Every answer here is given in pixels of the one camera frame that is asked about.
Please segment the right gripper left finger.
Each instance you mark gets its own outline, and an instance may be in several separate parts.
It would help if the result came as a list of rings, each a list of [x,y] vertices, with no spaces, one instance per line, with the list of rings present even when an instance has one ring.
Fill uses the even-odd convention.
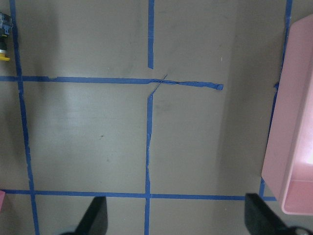
[[[94,197],[74,235],[105,235],[108,230],[108,210],[105,196]]]

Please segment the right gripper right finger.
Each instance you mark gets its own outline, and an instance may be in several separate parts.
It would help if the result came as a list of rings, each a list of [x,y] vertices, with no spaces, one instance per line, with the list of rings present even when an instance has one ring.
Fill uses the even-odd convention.
[[[250,235],[292,235],[288,227],[256,193],[245,195],[245,226]]]

